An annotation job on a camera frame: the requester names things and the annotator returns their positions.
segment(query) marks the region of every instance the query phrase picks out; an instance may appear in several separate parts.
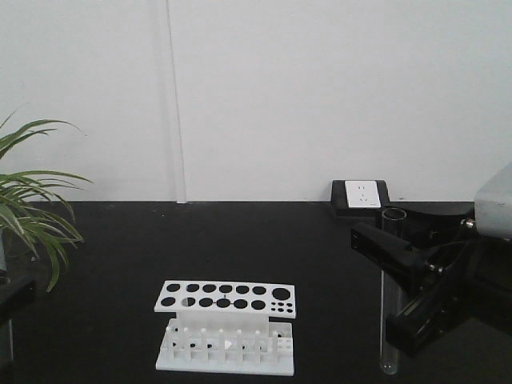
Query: black tabletop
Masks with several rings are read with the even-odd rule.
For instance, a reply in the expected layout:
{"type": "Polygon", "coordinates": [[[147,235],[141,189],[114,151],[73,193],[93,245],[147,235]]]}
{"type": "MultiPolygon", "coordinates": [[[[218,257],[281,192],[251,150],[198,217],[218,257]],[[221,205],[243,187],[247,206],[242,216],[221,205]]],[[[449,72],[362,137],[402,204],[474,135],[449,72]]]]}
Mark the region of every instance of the black tabletop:
{"type": "Polygon", "coordinates": [[[18,312],[2,382],[508,383],[512,338],[468,321],[378,367],[380,270],[350,249],[354,221],[315,202],[77,202],[86,243],[54,291],[18,312]],[[156,371],[167,279],[295,285],[293,377],[156,371]]]}

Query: potted plant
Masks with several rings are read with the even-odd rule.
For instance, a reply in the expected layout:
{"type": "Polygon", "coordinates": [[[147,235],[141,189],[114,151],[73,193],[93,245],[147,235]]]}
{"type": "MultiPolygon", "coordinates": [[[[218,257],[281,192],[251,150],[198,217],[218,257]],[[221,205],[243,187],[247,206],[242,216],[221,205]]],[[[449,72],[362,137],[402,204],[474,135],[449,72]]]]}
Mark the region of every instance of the potted plant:
{"type": "MultiPolygon", "coordinates": [[[[49,124],[73,126],[64,121],[45,119],[29,122],[12,133],[3,134],[13,114],[0,125],[0,160],[25,140],[37,135],[48,135],[56,130],[48,127],[49,124]]],[[[66,244],[76,246],[75,243],[83,242],[83,237],[63,216],[35,206],[32,201],[60,202],[73,222],[73,208],[55,189],[79,189],[73,183],[76,180],[89,181],[76,174],[54,170],[0,174],[0,270],[6,268],[6,246],[12,243],[13,238],[18,239],[35,259],[39,259],[40,250],[46,252],[51,264],[51,277],[46,291],[52,290],[61,268],[69,265],[66,244]]]]}

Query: white test tube rack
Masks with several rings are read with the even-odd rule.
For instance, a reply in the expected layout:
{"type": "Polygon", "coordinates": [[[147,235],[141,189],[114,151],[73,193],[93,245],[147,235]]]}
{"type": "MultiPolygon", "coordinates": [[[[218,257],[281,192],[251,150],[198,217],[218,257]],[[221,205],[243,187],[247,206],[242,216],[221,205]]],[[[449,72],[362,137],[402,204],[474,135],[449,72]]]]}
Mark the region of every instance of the white test tube rack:
{"type": "Polygon", "coordinates": [[[157,370],[294,374],[294,286],[254,282],[165,281],[155,312],[169,320],[157,370]]]}

